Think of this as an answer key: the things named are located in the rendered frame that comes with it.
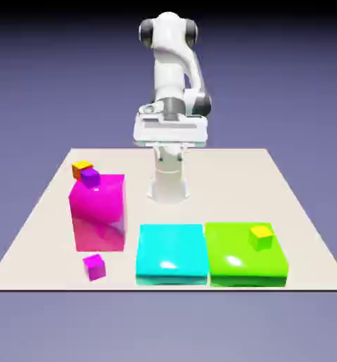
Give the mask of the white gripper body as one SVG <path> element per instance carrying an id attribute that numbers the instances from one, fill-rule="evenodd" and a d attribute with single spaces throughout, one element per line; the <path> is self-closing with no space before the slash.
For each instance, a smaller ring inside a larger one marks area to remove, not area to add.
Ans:
<path id="1" fill-rule="evenodd" d="M 178 120 L 165 120 L 161 113 L 137 114 L 133 139 L 139 146 L 183 144 L 202 147 L 207 142 L 206 117 L 178 115 Z"/>

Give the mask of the small purple cube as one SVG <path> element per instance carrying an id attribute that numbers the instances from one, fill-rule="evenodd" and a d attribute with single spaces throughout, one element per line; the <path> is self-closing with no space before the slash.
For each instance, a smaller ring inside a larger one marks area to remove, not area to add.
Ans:
<path id="1" fill-rule="evenodd" d="M 81 171 L 81 182 L 88 188 L 98 187 L 101 183 L 101 175 L 94 168 L 86 168 Z"/>

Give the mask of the large cyan box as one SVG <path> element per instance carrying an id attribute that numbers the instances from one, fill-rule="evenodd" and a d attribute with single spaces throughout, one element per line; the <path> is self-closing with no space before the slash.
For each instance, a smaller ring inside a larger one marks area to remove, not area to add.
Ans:
<path id="1" fill-rule="evenodd" d="M 201 224 L 142 224 L 135 278 L 138 285 L 205 285 L 207 243 Z"/>

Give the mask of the small yellow cube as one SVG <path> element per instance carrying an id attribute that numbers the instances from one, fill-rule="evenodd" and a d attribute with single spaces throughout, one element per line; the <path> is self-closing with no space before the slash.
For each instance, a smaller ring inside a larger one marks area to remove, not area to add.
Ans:
<path id="1" fill-rule="evenodd" d="M 255 251 L 267 250 L 272 247 L 274 233 L 264 225 L 253 226 L 249 231 L 249 243 Z"/>

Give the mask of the small orange cube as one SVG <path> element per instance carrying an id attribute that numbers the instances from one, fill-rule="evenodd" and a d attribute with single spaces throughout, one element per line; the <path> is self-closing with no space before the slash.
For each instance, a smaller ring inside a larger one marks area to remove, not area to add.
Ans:
<path id="1" fill-rule="evenodd" d="M 87 160 L 80 160 L 72 164 L 72 175 L 74 179 L 81 179 L 81 171 L 85 169 L 92 168 L 93 164 L 88 162 Z"/>

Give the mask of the small magenta cube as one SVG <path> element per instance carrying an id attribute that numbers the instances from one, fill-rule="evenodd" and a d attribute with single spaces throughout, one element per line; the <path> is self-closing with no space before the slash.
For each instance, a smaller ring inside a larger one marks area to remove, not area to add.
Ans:
<path id="1" fill-rule="evenodd" d="M 105 262 L 99 254 L 83 258 L 83 263 L 89 281 L 95 281 L 106 276 Z"/>

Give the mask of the large green box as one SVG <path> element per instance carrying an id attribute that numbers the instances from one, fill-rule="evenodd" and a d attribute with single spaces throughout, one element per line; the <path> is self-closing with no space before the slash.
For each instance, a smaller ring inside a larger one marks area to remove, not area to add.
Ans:
<path id="1" fill-rule="evenodd" d="M 267 226 L 274 233 L 270 249 L 255 251 L 250 245 L 250 228 L 258 225 Z M 285 286 L 289 264 L 270 223 L 207 222 L 205 239 L 211 286 Z"/>

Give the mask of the large magenta box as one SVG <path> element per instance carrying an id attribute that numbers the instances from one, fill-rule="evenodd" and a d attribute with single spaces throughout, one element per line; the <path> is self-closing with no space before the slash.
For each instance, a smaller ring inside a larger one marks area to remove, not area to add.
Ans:
<path id="1" fill-rule="evenodd" d="M 78 252 L 124 250 L 127 214 L 123 174 L 102 174 L 95 187 L 75 182 L 69 205 Z"/>

